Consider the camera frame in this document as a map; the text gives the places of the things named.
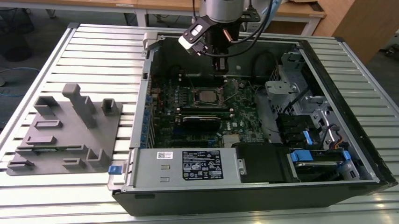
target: gray plastic block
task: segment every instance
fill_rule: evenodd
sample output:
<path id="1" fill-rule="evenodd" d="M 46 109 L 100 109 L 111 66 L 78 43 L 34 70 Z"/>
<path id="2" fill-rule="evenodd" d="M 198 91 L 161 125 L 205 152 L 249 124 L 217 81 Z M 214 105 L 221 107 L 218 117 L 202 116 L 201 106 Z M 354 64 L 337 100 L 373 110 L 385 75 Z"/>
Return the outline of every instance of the gray plastic block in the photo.
<path id="1" fill-rule="evenodd" d="M 66 158 L 63 159 L 63 166 L 66 169 L 83 169 L 86 167 L 86 163 L 80 158 Z"/>
<path id="2" fill-rule="evenodd" d="M 36 121 L 34 124 L 35 128 L 42 129 L 42 128 L 60 128 L 63 126 L 63 122 L 60 120 L 42 120 Z"/>
<path id="3" fill-rule="evenodd" d="M 84 106 L 76 107 L 71 102 L 52 102 L 40 98 L 40 103 L 51 102 L 48 104 L 54 115 L 36 114 L 23 143 L 16 149 L 12 160 L 16 163 L 10 164 L 8 175 L 96 173 L 108 170 L 123 105 L 107 99 L 110 112 L 106 116 L 104 103 L 92 102 L 88 97 L 80 96 L 76 91 L 80 89 L 79 85 L 66 86 L 67 95 Z M 95 120 L 95 127 L 87 128 L 76 108 L 86 108 Z M 62 125 L 54 125 L 54 120 L 59 120 Z M 46 128 L 36 127 L 46 123 L 51 125 Z"/>
<path id="4" fill-rule="evenodd" d="M 83 97 L 80 95 L 80 86 L 75 83 L 67 83 L 63 89 L 63 95 L 71 100 L 75 112 L 83 120 L 87 128 L 96 127 L 95 118 L 90 109 L 91 106 L 86 105 L 86 103 L 90 104 L 92 101 L 91 99 L 87 99 L 88 97 Z"/>
<path id="5" fill-rule="evenodd" d="M 106 116 L 115 116 L 121 113 L 114 99 L 103 99 L 102 109 Z"/>
<path id="6" fill-rule="evenodd" d="M 87 154 L 88 148 L 86 145 L 82 145 L 79 147 L 68 147 L 66 150 L 71 154 Z"/>
<path id="7" fill-rule="evenodd" d="M 88 106 L 90 112 L 95 113 L 95 105 L 91 98 L 88 96 L 84 96 L 83 98 L 86 99 L 86 105 Z"/>
<path id="8" fill-rule="evenodd" d="M 30 136 L 28 139 L 26 140 L 26 143 L 28 145 L 48 145 L 48 144 L 55 144 L 58 139 L 54 136 Z"/>
<path id="9" fill-rule="evenodd" d="M 35 164 L 28 160 L 10 161 L 7 166 L 12 171 L 32 171 Z"/>
<path id="10" fill-rule="evenodd" d="M 39 155 L 39 152 L 35 151 L 35 149 L 32 147 L 19 147 L 15 152 L 22 156 L 22 157 L 26 157 L 26 156 L 35 156 L 35 155 Z"/>
<path id="11" fill-rule="evenodd" d="M 35 109 L 40 113 L 42 116 L 54 116 L 55 113 L 52 112 L 51 107 L 58 106 L 58 102 L 54 97 L 39 97 L 35 102 Z"/>
<path id="12" fill-rule="evenodd" d="M 88 149 L 86 161 L 92 165 L 92 167 L 103 167 L 110 165 L 111 158 L 104 153 L 104 150 L 100 149 L 99 154 L 96 155 L 92 149 Z"/>

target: blue cable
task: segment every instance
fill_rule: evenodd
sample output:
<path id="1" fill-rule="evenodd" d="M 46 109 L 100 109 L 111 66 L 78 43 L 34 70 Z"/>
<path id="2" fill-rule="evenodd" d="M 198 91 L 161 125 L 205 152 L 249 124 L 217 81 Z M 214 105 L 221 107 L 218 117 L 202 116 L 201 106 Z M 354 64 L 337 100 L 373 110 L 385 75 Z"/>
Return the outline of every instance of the blue cable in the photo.
<path id="1" fill-rule="evenodd" d="M 273 4 L 274 4 L 274 5 L 273 5 L 273 11 L 271 11 L 271 13 L 270 13 L 269 21 L 267 21 L 267 24 L 266 24 L 266 26 L 265 26 L 263 31 L 266 31 L 266 29 L 267 29 L 267 27 L 269 27 L 269 24 L 270 24 L 270 22 L 273 21 L 273 18 L 274 18 L 274 16 L 275 16 L 277 11 L 278 11 L 278 9 L 279 9 L 279 7 L 281 7 L 281 4 L 282 4 L 282 0 L 271 0 L 271 1 L 274 1 L 274 3 L 273 3 Z M 269 8 L 269 7 L 266 7 L 266 8 L 263 9 L 262 14 L 266 14 L 266 12 L 267 12 L 267 8 Z"/>
<path id="2" fill-rule="evenodd" d="M 8 94 L 3 94 L 0 93 L 0 96 L 4 96 L 4 97 L 23 97 L 26 94 L 23 95 L 8 95 Z"/>
<path id="3" fill-rule="evenodd" d="M 39 69 L 35 69 L 35 68 L 30 68 L 30 67 L 18 67 L 18 68 L 7 68 L 6 70 L 0 71 L 2 72 L 6 72 L 6 71 L 10 71 L 10 70 L 18 70 L 18 69 L 22 69 L 22 70 L 35 70 L 36 72 L 40 72 Z"/>

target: motherboard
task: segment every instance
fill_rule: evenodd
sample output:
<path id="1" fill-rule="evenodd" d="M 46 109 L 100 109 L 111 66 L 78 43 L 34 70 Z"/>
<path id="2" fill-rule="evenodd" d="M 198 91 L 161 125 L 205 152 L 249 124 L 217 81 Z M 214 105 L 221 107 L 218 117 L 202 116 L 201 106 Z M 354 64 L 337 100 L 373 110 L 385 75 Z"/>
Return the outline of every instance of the motherboard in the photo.
<path id="1" fill-rule="evenodd" d="M 242 78 L 207 79 L 183 70 L 153 80 L 155 148 L 266 141 L 255 103 L 261 86 Z"/>

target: barcode sticker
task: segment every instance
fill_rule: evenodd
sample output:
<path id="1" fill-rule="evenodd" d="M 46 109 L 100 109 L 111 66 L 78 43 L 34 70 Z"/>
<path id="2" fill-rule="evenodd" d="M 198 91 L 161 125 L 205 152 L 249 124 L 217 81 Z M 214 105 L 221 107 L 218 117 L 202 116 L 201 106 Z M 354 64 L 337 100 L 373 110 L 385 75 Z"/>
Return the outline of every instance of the barcode sticker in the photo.
<path id="1" fill-rule="evenodd" d="M 174 159 L 174 152 L 158 152 L 157 159 L 158 160 L 171 160 L 171 159 Z"/>

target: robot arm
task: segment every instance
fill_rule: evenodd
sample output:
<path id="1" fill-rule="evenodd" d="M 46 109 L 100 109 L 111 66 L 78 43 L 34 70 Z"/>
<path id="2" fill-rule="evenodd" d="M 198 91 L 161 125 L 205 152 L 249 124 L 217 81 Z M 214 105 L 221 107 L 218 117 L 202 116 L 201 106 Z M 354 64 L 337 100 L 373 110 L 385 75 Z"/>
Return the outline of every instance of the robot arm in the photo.
<path id="1" fill-rule="evenodd" d="M 250 5 L 245 11 L 245 0 L 202 0 L 206 15 L 185 31 L 179 38 L 182 46 L 190 53 L 207 55 L 213 52 L 215 73 L 229 71 L 229 47 L 239 43 L 239 28 L 243 22 L 259 22 L 261 16 Z"/>

